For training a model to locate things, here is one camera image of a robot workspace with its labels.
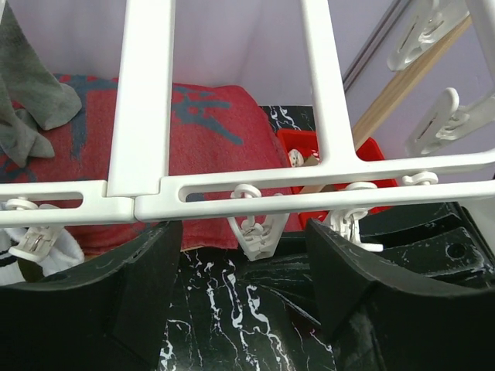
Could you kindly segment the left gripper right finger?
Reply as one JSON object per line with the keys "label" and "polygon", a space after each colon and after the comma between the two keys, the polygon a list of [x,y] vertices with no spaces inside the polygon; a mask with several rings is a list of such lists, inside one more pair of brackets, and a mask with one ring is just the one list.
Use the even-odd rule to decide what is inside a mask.
{"label": "left gripper right finger", "polygon": [[339,370],[492,370],[494,290],[438,281],[363,250],[319,221],[306,246]]}

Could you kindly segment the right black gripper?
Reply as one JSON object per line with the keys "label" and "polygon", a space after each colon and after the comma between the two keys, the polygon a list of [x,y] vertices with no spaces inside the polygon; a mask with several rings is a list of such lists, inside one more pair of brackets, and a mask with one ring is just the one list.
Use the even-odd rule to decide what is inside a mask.
{"label": "right black gripper", "polygon": [[458,203],[393,206],[360,221],[363,242],[410,271],[469,288],[494,286],[494,253]]}

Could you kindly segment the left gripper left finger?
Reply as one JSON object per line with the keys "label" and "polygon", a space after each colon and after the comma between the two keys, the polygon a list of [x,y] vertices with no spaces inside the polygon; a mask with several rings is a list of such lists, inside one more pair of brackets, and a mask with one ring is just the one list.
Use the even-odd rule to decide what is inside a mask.
{"label": "left gripper left finger", "polygon": [[154,370],[182,241],[179,222],[35,283],[1,289],[3,370]]}

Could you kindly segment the white plastic clothespin clip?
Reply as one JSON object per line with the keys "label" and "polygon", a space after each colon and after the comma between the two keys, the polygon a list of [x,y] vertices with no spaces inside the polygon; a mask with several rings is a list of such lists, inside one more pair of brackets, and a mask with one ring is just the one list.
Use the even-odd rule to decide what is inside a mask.
{"label": "white plastic clothespin clip", "polygon": [[[41,204],[38,206],[23,197],[10,199],[6,202],[5,206],[7,210],[18,211],[57,209],[56,206],[50,204]],[[63,226],[60,225],[29,227],[19,239],[19,243],[9,248],[9,253],[23,260],[40,263],[48,256],[62,230]]]}
{"label": "white plastic clothespin clip", "polygon": [[227,217],[227,221],[244,255],[249,261],[256,261],[275,254],[288,218],[289,213],[282,213],[267,215],[262,223],[254,216],[247,216],[241,224],[234,217]]}
{"label": "white plastic clothespin clip", "polygon": [[452,87],[440,93],[405,141],[411,157],[427,156],[494,121],[494,93],[463,106]]}
{"label": "white plastic clothespin clip", "polygon": [[368,215],[369,208],[330,210],[323,223],[331,230],[354,245],[370,252],[380,253],[384,246],[379,243],[365,243],[360,239],[360,220]]}
{"label": "white plastic clothespin clip", "polygon": [[387,58],[389,70],[405,70],[468,15],[463,0],[417,1],[405,33]]}

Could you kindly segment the white plastic clip hanger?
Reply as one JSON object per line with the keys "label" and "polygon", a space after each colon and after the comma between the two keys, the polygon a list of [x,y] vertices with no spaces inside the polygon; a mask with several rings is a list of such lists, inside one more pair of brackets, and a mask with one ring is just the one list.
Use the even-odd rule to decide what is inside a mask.
{"label": "white plastic clip hanger", "polygon": [[191,192],[273,189],[392,179],[420,172],[469,172],[494,162],[493,151],[466,155],[361,161],[354,149],[329,6],[301,4],[321,162],[199,175],[169,174],[169,131],[175,4],[130,1],[118,81],[116,118],[107,180],[6,184],[4,201],[23,197],[57,209],[7,210],[3,227],[72,226],[282,214],[485,198],[491,181],[350,190],[189,203]]}

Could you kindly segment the red patterned pillow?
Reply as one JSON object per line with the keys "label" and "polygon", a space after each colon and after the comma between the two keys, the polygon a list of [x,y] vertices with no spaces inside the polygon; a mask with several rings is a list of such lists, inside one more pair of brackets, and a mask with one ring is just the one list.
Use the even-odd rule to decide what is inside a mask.
{"label": "red patterned pillow", "polygon": [[[117,79],[56,75],[82,101],[80,113],[61,128],[43,133],[55,157],[29,160],[19,168],[1,150],[1,184],[107,178],[117,96]],[[191,175],[288,167],[267,114],[238,86],[217,88],[174,84],[169,174]],[[70,226],[87,255],[105,253],[134,239],[151,225],[136,223]],[[182,248],[237,249],[226,219],[187,220]]]}

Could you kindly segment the grey striped sock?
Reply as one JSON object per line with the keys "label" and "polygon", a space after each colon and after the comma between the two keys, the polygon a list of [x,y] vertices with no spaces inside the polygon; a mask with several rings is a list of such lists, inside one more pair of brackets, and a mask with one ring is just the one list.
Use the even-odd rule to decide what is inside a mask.
{"label": "grey striped sock", "polygon": [[81,110],[76,91],[59,82],[39,59],[10,5],[1,19],[1,150],[18,167],[33,158],[52,158],[45,131],[64,126]]}

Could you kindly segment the wooden clothes rack frame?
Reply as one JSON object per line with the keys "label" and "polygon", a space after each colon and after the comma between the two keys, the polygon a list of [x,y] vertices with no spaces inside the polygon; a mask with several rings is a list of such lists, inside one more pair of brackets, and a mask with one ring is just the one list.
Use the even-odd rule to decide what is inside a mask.
{"label": "wooden clothes rack frame", "polygon": [[472,19],[469,15],[405,70],[394,75],[353,126],[353,143],[356,150],[386,121],[471,25]]}

